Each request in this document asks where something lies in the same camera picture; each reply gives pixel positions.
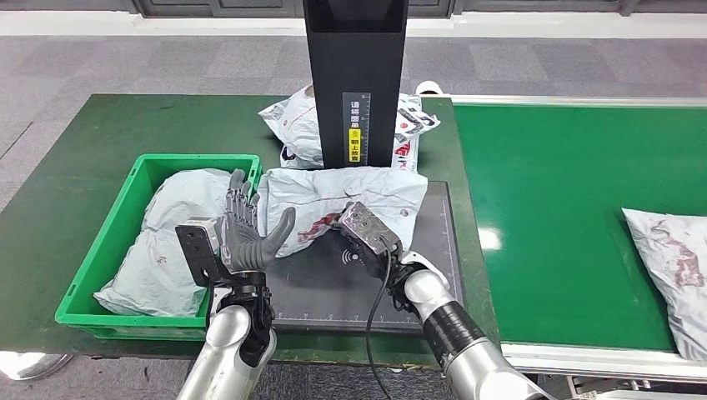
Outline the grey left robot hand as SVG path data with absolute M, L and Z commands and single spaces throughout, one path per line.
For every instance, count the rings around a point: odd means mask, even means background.
M 220 257 L 231 273 L 266 270 L 274 263 L 295 224 L 296 211 L 289 207 L 283 211 L 275 229 L 261 236 L 257 227 L 259 195 L 251 196 L 251 187 L 243 170 L 233 171 L 220 228 Z

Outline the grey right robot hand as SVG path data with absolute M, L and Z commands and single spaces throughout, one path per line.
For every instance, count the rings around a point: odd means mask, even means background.
M 365 271 L 370 277 L 382 279 L 388 263 L 398 255 L 397 243 L 383 236 L 373 240 L 374 247 L 354 237 L 347 237 L 347 240 L 348 250 L 357 258 L 351 258 L 346 263 L 346 268 L 351 271 Z

